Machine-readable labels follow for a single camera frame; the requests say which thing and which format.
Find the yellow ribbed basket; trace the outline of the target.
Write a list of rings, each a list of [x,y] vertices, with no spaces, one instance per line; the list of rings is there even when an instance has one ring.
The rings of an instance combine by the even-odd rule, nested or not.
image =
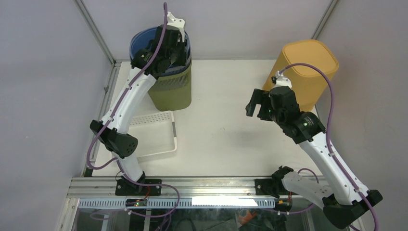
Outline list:
[[[271,78],[275,73],[295,63],[312,65],[322,71],[329,80],[332,80],[339,68],[339,63],[330,49],[318,40],[308,39],[288,43],[283,46],[262,89],[271,90],[274,87]],[[312,111],[327,87],[326,80],[316,70],[303,65],[290,67],[283,74],[292,83],[292,90],[295,92],[300,110]]]

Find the olive green ribbed basket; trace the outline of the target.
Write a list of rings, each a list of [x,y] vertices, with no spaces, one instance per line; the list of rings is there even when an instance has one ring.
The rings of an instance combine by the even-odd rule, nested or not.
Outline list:
[[[160,77],[149,89],[148,94],[159,111],[176,111],[191,104],[191,67],[181,73]]]

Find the blue plastic bucket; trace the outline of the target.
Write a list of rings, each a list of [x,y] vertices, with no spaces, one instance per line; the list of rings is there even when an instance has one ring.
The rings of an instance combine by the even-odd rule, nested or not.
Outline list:
[[[151,28],[148,28],[144,31],[137,33],[132,38],[130,42],[130,47],[129,47],[129,56],[131,60],[134,58],[134,55],[138,50],[146,47],[148,45],[148,42],[151,39],[154,39],[155,33],[156,33],[156,27],[151,27]],[[185,40],[186,40],[186,50],[185,51],[187,54],[187,62],[189,62],[191,61],[191,43],[190,43],[189,35],[187,31],[185,31]]]

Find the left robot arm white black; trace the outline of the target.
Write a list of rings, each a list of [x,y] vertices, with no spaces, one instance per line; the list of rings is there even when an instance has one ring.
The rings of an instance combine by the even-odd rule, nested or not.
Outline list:
[[[128,133],[132,118],[142,99],[172,65],[186,65],[187,42],[181,26],[160,25],[147,45],[133,52],[131,69],[114,105],[100,120],[92,120],[90,129],[95,134],[92,144],[99,141],[117,162],[126,189],[132,195],[143,193],[146,183],[135,151],[139,144],[136,137]]]

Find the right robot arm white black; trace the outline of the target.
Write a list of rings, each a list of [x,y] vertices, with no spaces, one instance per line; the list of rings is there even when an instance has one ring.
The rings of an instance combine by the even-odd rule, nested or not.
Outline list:
[[[260,105],[257,117],[276,123],[307,153],[329,184],[323,186],[290,167],[280,167],[271,175],[272,196],[298,194],[319,207],[339,229],[351,225],[383,199],[378,190],[368,189],[357,179],[332,143],[326,141],[326,128],[320,119],[312,112],[300,110],[295,92],[289,87],[254,89],[245,107],[247,116],[253,116],[256,105]]]

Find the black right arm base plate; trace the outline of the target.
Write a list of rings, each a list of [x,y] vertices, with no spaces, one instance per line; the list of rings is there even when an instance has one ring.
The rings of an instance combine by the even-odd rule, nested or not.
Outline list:
[[[280,180],[255,179],[256,195],[270,195],[279,198],[281,195],[289,195]]]

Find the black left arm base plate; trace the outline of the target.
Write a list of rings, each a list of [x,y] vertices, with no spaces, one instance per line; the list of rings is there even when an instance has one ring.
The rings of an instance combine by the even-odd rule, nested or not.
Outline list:
[[[131,183],[125,178],[116,180],[115,195],[116,196],[145,196],[149,193],[150,196],[160,196],[161,186],[151,186],[151,184],[161,184],[161,179],[146,179],[145,184],[150,186],[138,186]]]

